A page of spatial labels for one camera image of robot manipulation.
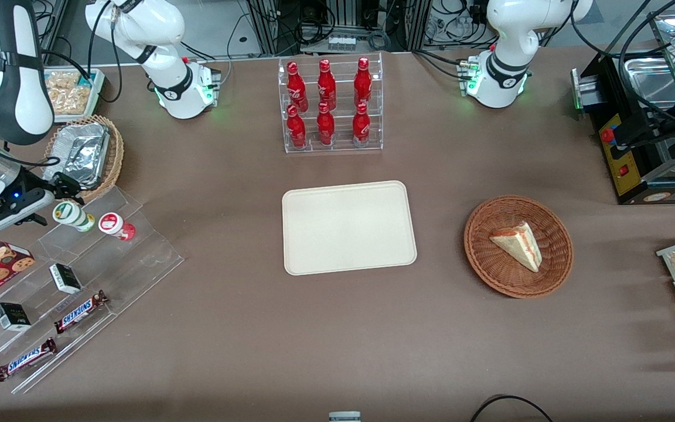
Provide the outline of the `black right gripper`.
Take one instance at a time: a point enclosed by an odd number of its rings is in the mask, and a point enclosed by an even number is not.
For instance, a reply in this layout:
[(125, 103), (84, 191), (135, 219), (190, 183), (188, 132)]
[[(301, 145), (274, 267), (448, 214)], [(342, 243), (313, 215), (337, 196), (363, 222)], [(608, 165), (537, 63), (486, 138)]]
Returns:
[(53, 184), (35, 175), (19, 175), (0, 195), (0, 230), (24, 223), (46, 226), (38, 212), (54, 200), (68, 200), (85, 206), (80, 183), (64, 173), (55, 173)]

